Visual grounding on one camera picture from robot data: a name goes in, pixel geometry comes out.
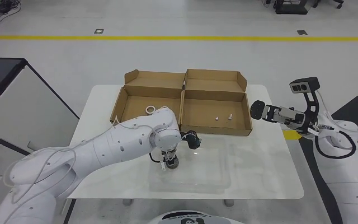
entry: cardboard box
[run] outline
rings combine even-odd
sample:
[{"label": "cardboard box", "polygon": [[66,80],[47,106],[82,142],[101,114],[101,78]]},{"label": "cardboard box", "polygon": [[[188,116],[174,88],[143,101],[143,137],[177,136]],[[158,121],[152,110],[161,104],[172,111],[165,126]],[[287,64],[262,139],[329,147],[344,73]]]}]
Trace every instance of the cardboard box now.
[{"label": "cardboard box", "polygon": [[145,108],[151,105],[157,109],[170,108],[179,124],[184,78],[184,73],[134,70],[125,74],[125,85],[120,90],[110,121],[114,122],[115,116],[119,122],[146,116]]},{"label": "cardboard box", "polygon": [[246,86],[240,72],[188,69],[181,109],[182,131],[248,136],[252,123]]},{"label": "cardboard box", "polygon": [[248,136],[252,123],[246,86],[246,79],[234,71],[188,69],[184,74],[134,70],[125,74],[110,120],[117,116],[124,122],[145,116],[149,105],[157,109],[167,106],[184,132]]}]

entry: box flap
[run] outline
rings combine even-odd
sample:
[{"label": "box flap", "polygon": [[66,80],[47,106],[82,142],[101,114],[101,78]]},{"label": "box flap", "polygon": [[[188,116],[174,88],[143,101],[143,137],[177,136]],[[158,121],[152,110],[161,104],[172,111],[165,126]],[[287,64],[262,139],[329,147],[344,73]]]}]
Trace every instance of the box flap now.
[{"label": "box flap", "polygon": [[182,89],[184,73],[134,70],[124,75],[125,86],[164,87]]},{"label": "box flap", "polygon": [[247,81],[237,71],[188,69],[186,90],[245,92]]}]

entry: yellow floor line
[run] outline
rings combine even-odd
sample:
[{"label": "yellow floor line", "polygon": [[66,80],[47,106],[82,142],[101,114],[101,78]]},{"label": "yellow floor line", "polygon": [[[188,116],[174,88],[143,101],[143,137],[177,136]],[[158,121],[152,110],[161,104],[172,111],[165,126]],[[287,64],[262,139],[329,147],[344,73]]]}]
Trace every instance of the yellow floor line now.
[{"label": "yellow floor line", "polygon": [[282,130],[286,140],[299,140],[300,136],[295,130]]},{"label": "yellow floor line", "polygon": [[358,42],[358,36],[103,36],[103,35],[32,36],[32,35],[0,35],[0,40]]}]

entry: white tape roll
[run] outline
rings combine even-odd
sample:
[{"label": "white tape roll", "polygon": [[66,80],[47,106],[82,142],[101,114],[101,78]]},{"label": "white tape roll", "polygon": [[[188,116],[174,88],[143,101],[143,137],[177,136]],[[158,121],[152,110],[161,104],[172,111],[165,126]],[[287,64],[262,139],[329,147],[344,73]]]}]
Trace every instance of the white tape roll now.
[{"label": "white tape roll", "polygon": [[155,112],[156,108],[154,106],[147,106],[147,108],[145,108],[145,112],[148,115],[151,115]]}]

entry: table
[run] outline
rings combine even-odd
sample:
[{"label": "table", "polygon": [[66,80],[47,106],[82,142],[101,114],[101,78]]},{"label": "table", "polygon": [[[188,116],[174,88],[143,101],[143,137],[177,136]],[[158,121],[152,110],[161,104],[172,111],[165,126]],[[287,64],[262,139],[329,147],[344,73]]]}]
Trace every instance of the table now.
[{"label": "table", "polygon": [[[110,115],[120,85],[95,86],[84,107],[71,144],[89,139],[110,127]],[[249,104],[272,104],[265,86],[248,85]],[[304,191],[279,124],[252,120],[248,137],[216,137],[230,146],[230,186],[217,192],[153,190],[149,186],[149,156],[113,164],[88,175],[69,198],[120,199],[299,199]],[[206,134],[199,134],[204,142]]]}]

